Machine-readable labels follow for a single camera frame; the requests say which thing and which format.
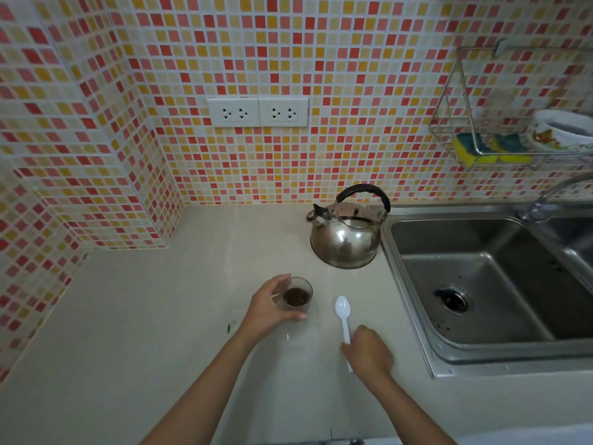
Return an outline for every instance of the person's left arm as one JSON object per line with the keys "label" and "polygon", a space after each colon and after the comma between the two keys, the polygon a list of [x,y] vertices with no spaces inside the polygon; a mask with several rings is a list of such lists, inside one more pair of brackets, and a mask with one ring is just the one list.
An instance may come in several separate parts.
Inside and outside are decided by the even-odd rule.
{"label": "person's left arm", "polygon": [[273,300],[278,284],[287,278],[279,275],[262,285],[237,332],[140,445],[210,443],[251,350],[283,321],[305,319],[300,312],[282,311]]}

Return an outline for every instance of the faucet spout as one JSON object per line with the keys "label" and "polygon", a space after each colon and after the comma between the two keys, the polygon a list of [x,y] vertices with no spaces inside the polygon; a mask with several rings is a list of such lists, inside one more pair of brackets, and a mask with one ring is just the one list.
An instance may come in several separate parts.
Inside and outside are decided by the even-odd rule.
{"label": "faucet spout", "polygon": [[521,220],[525,222],[541,222],[545,220],[545,215],[542,212],[542,208],[545,207],[547,201],[557,193],[562,192],[572,186],[576,186],[584,181],[593,180],[593,171],[588,171],[568,178],[564,181],[559,182],[557,185],[549,188],[542,193],[536,201],[531,203],[525,209],[517,210],[516,214]]}

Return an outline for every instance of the person's left hand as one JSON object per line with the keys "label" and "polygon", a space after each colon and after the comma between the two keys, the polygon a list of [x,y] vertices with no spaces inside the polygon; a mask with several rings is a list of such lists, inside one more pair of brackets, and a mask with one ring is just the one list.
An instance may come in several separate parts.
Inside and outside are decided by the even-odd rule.
{"label": "person's left hand", "polygon": [[247,314],[237,330],[238,333],[248,337],[253,344],[258,343],[284,321],[305,320],[307,315],[298,311],[283,311],[274,300],[273,295],[278,293],[282,281],[290,275],[278,275],[266,281],[251,298]]}

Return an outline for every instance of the sink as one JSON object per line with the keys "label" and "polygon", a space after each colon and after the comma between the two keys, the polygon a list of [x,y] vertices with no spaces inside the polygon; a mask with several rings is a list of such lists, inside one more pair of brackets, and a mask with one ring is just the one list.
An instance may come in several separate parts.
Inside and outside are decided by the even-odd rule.
{"label": "sink", "polygon": [[593,218],[526,224],[509,205],[395,208],[382,244],[429,368],[445,364],[434,375],[476,364],[593,369]]}

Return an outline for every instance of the forearm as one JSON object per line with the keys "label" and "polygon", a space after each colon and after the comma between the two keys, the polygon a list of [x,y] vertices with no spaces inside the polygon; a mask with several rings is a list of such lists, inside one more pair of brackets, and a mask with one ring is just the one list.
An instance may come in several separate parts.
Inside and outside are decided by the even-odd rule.
{"label": "forearm", "polygon": [[369,379],[365,385],[387,412],[403,445],[455,445],[390,375]]}
{"label": "forearm", "polygon": [[254,345],[236,333],[141,445],[208,445]]}

